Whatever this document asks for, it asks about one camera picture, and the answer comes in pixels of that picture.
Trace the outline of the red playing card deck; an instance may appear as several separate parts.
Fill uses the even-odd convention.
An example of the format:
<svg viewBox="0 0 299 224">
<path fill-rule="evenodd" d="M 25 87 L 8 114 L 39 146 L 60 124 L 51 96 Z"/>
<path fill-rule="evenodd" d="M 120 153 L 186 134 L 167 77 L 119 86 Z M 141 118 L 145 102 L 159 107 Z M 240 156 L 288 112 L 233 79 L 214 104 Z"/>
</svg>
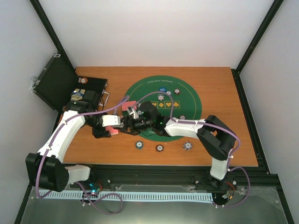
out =
<svg viewBox="0 0 299 224">
<path fill-rule="evenodd" d="M 106 126 L 105 129 L 110 133 L 110 135 L 116 135 L 119 133 L 119 130 L 113 128 L 112 126 Z"/>
</svg>

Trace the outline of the brown 100 chip stack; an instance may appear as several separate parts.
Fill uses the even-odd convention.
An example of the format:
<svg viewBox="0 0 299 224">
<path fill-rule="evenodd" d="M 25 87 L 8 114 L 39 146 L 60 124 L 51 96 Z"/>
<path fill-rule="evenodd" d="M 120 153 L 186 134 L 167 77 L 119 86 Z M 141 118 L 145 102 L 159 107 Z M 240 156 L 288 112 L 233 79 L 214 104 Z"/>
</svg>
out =
<svg viewBox="0 0 299 224">
<path fill-rule="evenodd" d="M 162 152 L 163 150 L 164 150 L 163 145 L 161 145 L 161 144 L 156 145 L 156 151 L 157 151 L 157 152 Z"/>
</svg>

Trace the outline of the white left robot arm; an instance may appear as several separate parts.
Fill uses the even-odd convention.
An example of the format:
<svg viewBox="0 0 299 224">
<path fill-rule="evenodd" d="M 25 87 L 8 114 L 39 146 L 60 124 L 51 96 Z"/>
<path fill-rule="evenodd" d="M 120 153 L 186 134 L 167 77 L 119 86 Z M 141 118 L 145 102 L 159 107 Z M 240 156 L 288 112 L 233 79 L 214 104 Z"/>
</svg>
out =
<svg viewBox="0 0 299 224">
<path fill-rule="evenodd" d="M 81 100 L 71 100 L 65 106 L 62 119 L 49 140 L 36 154 L 29 153 L 25 163 L 29 182 L 36 190 L 61 192 L 67 185 L 80 182 L 87 188 L 96 185 L 97 176 L 86 165 L 64 166 L 64 156 L 73 138 L 85 125 L 92 127 L 94 136 L 106 132 L 107 126 L 119 127 L 121 118 L 98 111 L 99 94 L 87 91 Z"/>
</svg>

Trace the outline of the single red playing card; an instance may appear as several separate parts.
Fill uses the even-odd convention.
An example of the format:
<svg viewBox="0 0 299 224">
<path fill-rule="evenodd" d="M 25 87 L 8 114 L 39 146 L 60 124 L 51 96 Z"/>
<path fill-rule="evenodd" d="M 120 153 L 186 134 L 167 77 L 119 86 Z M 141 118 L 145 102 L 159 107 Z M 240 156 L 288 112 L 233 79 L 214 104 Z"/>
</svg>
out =
<svg viewBox="0 0 299 224">
<path fill-rule="evenodd" d="M 122 106 L 121 106 L 121 110 L 122 110 L 123 112 L 124 112 L 124 111 L 127 111 L 127 109 L 128 109 L 129 107 L 132 107 L 132 106 L 134 106 L 133 108 L 136 110 L 137 107 L 136 107 L 135 103 L 136 103 L 136 101 L 127 101 L 127 102 L 125 102 L 124 104 L 122 104 Z"/>
</svg>

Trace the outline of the purple white chip stack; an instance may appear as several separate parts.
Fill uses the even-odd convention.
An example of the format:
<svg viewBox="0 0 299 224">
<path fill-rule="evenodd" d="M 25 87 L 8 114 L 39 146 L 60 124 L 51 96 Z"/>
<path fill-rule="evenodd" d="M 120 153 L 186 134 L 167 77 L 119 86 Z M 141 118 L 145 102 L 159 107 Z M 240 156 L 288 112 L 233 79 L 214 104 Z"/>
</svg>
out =
<svg viewBox="0 0 299 224">
<path fill-rule="evenodd" d="M 183 144 L 183 149 L 186 150 L 186 151 L 189 151 L 192 149 L 192 143 L 191 142 L 185 142 Z"/>
</svg>

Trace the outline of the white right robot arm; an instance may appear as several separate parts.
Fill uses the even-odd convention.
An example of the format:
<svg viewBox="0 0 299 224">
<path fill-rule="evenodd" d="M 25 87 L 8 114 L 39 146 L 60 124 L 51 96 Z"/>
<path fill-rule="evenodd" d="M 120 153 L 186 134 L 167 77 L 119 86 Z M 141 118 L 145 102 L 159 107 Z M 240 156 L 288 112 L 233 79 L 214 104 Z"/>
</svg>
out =
<svg viewBox="0 0 299 224">
<path fill-rule="evenodd" d="M 138 135 L 150 128 L 156 135 L 162 137 L 182 136 L 199 139 L 212 157 L 211 180 L 214 182 L 224 180 L 238 139 L 220 119 L 214 115 L 201 120 L 163 116 L 149 101 L 141 103 L 139 111 L 140 114 L 133 108 L 128 108 L 128 115 L 120 119 L 121 132 Z"/>
</svg>

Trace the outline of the blue 50 chip stack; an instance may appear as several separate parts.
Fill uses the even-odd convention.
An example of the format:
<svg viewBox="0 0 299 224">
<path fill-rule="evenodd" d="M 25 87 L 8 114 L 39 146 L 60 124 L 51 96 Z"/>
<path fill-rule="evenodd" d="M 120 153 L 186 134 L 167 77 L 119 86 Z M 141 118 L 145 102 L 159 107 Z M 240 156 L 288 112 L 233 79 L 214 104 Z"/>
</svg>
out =
<svg viewBox="0 0 299 224">
<path fill-rule="evenodd" d="M 142 142 L 142 141 L 137 141 L 137 142 L 135 143 L 135 147 L 136 147 L 136 149 L 138 149 L 138 150 L 142 149 L 142 148 L 143 148 L 143 142 Z"/>
</svg>

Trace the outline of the blue small blind button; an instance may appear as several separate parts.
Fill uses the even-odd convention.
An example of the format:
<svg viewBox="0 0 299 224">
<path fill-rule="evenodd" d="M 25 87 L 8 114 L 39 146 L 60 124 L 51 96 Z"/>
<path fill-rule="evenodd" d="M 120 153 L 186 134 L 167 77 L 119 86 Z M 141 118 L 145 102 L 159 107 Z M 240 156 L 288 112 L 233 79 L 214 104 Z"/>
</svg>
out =
<svg viewBox="0 0 299 224">
<path fill-rule="evenodd" d="M 160 88 L 159 88 L 159 91 L 166 92 L 166 88 L 165 88 L 165 87 L 160 87 Z"/>
</svg>

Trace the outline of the white blue 10 chip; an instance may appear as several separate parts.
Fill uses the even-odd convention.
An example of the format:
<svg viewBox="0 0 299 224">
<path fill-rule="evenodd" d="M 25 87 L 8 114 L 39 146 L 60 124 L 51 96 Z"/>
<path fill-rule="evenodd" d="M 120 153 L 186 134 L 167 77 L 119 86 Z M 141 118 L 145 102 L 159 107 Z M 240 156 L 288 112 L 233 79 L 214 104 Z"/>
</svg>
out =
<svg viewBox="0 0 299 224">
<path fill-rule="evenodd" d="M 157 97 L 157 99 L 159 101 L 163 101 L 164 100 L 164 95 L 163 94 L 159 94 L 158 97 Z"/>
</svg>

